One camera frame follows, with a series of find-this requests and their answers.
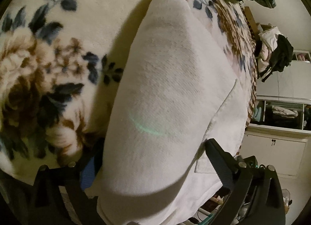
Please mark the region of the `white pants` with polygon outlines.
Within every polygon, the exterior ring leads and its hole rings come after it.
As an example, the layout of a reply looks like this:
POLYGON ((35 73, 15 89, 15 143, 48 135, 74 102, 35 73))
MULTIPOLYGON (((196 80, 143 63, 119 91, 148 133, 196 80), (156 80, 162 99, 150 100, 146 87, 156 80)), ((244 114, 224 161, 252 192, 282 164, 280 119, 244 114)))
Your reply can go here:
POLYGON ((204 152, 235 155, 244 92, 186 0, 152 0, 131 45, 103 150, 97 211, 107 224, 179 224, 222 184, 204 152))

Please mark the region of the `blue folded garment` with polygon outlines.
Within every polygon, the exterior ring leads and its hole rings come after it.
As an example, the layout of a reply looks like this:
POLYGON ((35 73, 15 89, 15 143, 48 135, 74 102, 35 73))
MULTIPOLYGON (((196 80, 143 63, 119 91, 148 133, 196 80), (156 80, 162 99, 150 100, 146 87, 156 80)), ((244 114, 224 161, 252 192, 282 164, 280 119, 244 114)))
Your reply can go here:
POLYGON ((97 157, 92 157, 87 163, 85 168, 81 172, 80 186, 82 190, 85 190, 92 186, 95 178, 102 166, 102 160, 97 157))

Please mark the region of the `white wardrobe shelf unit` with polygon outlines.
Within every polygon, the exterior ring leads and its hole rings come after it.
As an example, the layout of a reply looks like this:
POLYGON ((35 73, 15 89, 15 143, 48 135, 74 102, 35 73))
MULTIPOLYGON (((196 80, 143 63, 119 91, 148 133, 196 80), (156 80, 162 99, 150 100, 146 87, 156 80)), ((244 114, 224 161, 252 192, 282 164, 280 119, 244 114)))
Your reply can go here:
POLYGON ((283 72, 257 81, 254 113, 240 155, 273 165, 281 177, 297 177, 310 140, 310 52, 294 51, 283 72))

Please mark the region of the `white and black clothes heap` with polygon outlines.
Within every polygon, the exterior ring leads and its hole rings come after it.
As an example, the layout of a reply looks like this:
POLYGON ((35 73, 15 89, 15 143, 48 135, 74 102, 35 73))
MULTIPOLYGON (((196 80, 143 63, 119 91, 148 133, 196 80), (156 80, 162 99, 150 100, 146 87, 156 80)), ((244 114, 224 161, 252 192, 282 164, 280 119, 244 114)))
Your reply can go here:
POLYGON ((294 48, 277 26, 258 23, 255 51, 258 78, 265 82, 273 73, 283 72, 293 60, 294 48))

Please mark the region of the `floral fleece blanket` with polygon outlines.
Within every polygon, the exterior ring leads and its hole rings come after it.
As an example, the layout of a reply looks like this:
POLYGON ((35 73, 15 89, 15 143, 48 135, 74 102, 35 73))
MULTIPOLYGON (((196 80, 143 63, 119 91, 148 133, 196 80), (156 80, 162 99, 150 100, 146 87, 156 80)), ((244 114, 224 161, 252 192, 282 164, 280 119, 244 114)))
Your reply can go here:
MULTIPOLYGON (((186 0, 235 71, 252 111, 255 42, 240 3, 186 0)), ((12 0, 1 18, 1 170, 77 161, 103 136, 132 41, 151 0, 12 0)))

